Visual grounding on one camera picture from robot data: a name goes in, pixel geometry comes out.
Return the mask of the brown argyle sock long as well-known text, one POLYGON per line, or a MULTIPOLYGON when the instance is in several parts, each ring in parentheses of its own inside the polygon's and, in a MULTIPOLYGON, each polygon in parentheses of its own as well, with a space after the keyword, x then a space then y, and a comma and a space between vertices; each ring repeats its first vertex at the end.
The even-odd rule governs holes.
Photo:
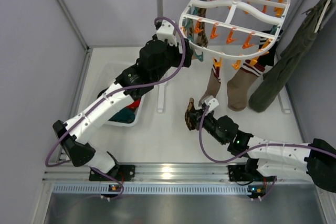
POLYGON ((198 130, 199 125, 198 125, 198 111, 196 110, 194 106, 194 99, 190 98, 188 102, 187 109, 184 114, 184 120, 186 123, 187 128, 192 131, 192 130, 198 130))

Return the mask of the tan striped sock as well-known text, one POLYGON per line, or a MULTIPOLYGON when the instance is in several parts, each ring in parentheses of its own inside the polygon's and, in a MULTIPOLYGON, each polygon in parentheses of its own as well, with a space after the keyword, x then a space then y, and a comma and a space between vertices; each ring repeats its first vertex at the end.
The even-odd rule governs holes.
POLYGON ((212 66, 207 88, 202 97, 200 98, 198 105, 201 106, 202 100, 204 100, 209 96, 213 96, 215 98, 220 90, 220 87, 221 87, 220 73, 219 75, 214 74, 212 66))
POLYGON ((235 75, 227 83, 228 108, 239 112, 247 106, 247 94, 252 84, 265 71, 265 66, 256 63, 250 65, 250 60, 246 60, 235 75))

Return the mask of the black white-striped sock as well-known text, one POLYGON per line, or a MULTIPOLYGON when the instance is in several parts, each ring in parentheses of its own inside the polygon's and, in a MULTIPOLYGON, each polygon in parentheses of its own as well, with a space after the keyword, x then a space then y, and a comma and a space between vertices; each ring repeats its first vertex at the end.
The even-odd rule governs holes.
POLYGON ((279 43, 279 40, 282 37, 282 33, 283 30, 280 31, 278 38, 276 39, 276 42, 274 43, 274 45, 268 50, 267 54, 264 54, 262 56, 260 56, 257 60, 257 63, 263 67, 265 66, 274 66, 275 63, 275 53, 276 53, 276 49, 279 43))

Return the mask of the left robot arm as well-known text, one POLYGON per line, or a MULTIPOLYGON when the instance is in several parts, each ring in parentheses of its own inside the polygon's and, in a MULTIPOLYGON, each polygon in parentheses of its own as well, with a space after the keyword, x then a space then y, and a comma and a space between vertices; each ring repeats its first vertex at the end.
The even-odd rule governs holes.
POLYGON ((180 70, 191 65, 192 50, 184 38, 178 45, 152 39, 139 51, 135 64, 124 69, 106 89, 80 114, 63 122, 56 121, 53 130, 73 166, 90 166, 114 177, 117 160, 108 151, 98 151, 89 144, 92 134, 128 105, 164 82, 170 68, 180 70))

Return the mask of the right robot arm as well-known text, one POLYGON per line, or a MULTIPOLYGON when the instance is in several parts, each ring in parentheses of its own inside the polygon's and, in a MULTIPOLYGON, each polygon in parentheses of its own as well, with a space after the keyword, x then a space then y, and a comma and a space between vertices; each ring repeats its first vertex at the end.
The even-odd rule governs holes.
POLYGON ((335 192, 335 148, 325 140, 274 142, 239 130, 228 116, 216 119, 206 109, 188 109, 184 117, 190 131, 206 131, 219 144, 227 145, 232 159, 247 158, 245 171, 252 176, 296 177, 335 192))

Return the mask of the white clip sock hanger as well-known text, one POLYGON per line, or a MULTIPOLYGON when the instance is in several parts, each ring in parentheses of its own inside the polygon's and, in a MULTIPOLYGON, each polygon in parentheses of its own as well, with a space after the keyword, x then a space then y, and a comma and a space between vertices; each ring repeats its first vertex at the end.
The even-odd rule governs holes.
POLYGON ((179 27, 198 54, 256 63, 276 42, 290 4, 291 0, 190 0, 179 27), (197 16, 197 8, 206 9, 205 18, 197 16), (205 23, 206 48, 195 43, 200 22, 205 23))

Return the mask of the teal clip on rim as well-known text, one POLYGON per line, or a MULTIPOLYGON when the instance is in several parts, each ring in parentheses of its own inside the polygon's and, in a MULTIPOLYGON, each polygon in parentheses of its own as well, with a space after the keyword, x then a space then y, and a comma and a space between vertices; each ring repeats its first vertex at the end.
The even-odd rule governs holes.
POLYGON ((203 62, 204 61, 204 54, 203 54, 203 52, 201 52, 200 54, 194 52, 193 56, 192 56, 192 60, 198 60, 200 62, 203 62))

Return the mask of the brown argyle sock short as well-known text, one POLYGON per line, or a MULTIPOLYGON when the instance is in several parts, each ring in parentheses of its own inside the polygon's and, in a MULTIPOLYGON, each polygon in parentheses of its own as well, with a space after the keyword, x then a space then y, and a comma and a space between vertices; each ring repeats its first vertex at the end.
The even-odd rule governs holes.
MULTIPOLYGON (((205 18, 206 17, 206 9, 204 8, 197 8, 197 16, 200 18, 205 18)), ((200 22, 198 28, 201 30, 199 33, 197 33, 197 38, 195 39, 195 43, 198 46, 201 47, 207 47, 208 46, 208 38, 206 36, 205 32, 205 23, 200 22)))

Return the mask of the red sock in basket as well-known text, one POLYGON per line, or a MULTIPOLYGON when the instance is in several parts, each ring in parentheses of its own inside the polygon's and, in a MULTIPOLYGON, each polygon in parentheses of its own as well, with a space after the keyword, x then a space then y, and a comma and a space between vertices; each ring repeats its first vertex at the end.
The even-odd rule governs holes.
POLYGON ((132 109, 132 110, 137 109, 139 107, 139 105, 140 105, 140 101, 141 101, 140 99, 134 101, 133 103, 131 103, 130 105, 128 105, 127 108, 132 109))

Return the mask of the teal sock in basket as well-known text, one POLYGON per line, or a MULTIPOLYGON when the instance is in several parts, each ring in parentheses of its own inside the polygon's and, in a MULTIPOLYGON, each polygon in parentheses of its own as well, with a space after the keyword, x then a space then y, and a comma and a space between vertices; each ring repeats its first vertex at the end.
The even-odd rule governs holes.
POLYGON ((123 108, 109 119, 112 122, 130 124, 135 120, 135 112, 129 108, 123 108))

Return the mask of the white plastic laundry basket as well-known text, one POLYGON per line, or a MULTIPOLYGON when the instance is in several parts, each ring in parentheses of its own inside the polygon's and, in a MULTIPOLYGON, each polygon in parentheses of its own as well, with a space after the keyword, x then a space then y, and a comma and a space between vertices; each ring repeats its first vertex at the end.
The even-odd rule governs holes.
MULTIPOLYGON (((95 79, 90 87, 89 94, 86 98, 86 106, 94 102, 104 91, 112 84, 113 80, 132 63, 122 61, 110 61, 105 63, 100 71, 95 71, 95 79)), ((108 119, 105 125, 110 126, 134 126, 140 118, 142 106, 144 104, 145 95, 136 100, 132 104, 124 107, 112 118, 108 119)))

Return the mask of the olive green hanging garment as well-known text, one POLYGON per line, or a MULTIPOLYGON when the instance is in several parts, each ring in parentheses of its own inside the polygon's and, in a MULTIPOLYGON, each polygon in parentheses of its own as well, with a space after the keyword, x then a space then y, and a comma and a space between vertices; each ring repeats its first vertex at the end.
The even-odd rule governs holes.
POLYGON ((272 104, 334 11, 335 0, 319 0, 314 7, 305 12, 305 19, 292 41, 281 52, 280 60, 263 75, 263 82, 250 96, 248 101, 250 109, 260 113, 272 104))

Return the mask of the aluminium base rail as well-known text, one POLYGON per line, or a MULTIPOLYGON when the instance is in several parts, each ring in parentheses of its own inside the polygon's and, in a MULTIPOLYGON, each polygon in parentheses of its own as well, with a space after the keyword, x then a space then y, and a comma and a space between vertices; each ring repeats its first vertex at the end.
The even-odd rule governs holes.
POLYGON ((54 193, 117 195, 250 195, 270 189, 273 178, 249 178, 241 164, 125 164, 115 181, 88 167, 48 168, 43 181, 54 193))

